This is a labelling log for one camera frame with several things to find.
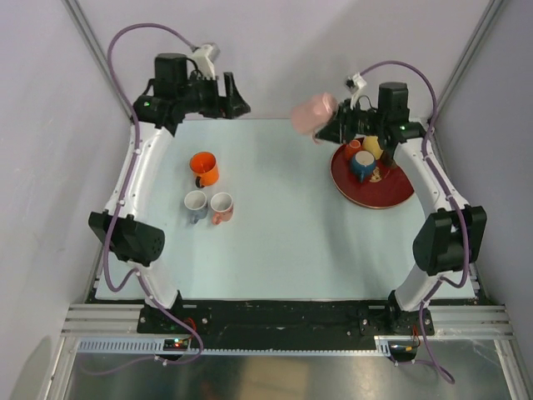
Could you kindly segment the pale pink cup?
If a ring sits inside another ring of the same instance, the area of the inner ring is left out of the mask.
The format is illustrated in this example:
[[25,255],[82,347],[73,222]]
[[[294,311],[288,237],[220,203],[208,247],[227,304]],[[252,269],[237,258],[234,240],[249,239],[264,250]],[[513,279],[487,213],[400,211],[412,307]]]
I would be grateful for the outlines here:
[[297,133],[318,144],[321,139],[316,137],[316,133],[330,122],[337,108],[338,101],[332,94],[314,95],[291,110],[291,125]]

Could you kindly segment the blue mug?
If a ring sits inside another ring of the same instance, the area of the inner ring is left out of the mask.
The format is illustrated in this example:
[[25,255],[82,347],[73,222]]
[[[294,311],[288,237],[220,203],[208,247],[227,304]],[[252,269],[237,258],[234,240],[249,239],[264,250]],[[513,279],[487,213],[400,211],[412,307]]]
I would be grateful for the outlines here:
[[376,158],[371,152],[361,150],[350,160],[350,171],[362,183],[376,168]]

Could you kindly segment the orange mug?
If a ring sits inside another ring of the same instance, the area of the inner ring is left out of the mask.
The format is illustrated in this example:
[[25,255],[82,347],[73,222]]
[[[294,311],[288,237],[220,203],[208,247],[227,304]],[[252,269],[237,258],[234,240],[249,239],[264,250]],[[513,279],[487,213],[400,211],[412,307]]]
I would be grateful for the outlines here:
[[192,156],[189,167],[194,174],[197,188],[214,185],[219,179],[216,157],[210,152],[198,152]]

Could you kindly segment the pink mug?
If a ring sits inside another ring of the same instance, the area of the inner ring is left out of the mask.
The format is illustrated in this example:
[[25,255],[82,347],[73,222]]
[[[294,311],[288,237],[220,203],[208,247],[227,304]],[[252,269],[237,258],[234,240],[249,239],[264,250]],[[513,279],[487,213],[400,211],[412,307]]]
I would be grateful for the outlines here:
[[219,225],[229,222],[234,212],[234,202],[232,196],[227,192],[218,192],[212,196],[210,201],[212,210],[212,224]]

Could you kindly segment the grey mug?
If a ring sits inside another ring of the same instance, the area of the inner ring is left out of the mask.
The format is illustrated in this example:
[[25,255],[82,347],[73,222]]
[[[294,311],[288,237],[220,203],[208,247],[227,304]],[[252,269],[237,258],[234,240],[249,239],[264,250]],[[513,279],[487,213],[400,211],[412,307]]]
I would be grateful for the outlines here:
[[207,195],[200,190],[190,191],[184,197],[184,206],[188,212],[189,223],[196,224],[207,216]]

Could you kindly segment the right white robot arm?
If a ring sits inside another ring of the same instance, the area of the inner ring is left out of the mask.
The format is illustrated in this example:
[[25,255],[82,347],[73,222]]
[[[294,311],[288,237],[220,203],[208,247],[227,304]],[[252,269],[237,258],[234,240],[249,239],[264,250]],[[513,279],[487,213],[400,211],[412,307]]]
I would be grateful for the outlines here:
[[366,110],[358,103],[365,81],[359,78],[351,84],[353,93],[342,102],[329,93],[315,96],[308,106],[310,120],[301,131],[343,146],[359,135],[375,137],[406,175],[426,220],[412,245],[415,264],[391,292],[383,321],[388,333],[422,333],[432,324],[425,310],[438,289],[444,284],[455,288],[466,284],[470,265],[481,249],[486,211],[470,205],[439,165],[429,142],[430,130],[410,119],[405,83],[381,84],[378,104]]

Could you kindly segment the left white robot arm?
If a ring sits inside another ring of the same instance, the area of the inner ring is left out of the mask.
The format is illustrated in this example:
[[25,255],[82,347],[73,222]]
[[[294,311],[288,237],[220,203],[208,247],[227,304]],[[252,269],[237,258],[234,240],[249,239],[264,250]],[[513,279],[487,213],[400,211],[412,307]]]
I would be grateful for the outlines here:
[[105,249],[141,280],[146,304],[160,307],[155,320],[168,333],[183,326],[185,313],[174,305],[178,291],[162,262],[165,233],[147,222],[155,177],[187,114],[235,119],[251,111],[231,72],[223,74],[225,92],[219,92],[217,53],[216,46],[208,43],[189,56],[160,53],[155,57],[155,76],[132,105],[132,130],[117,185],[104,210],[92,212],[88,219]]

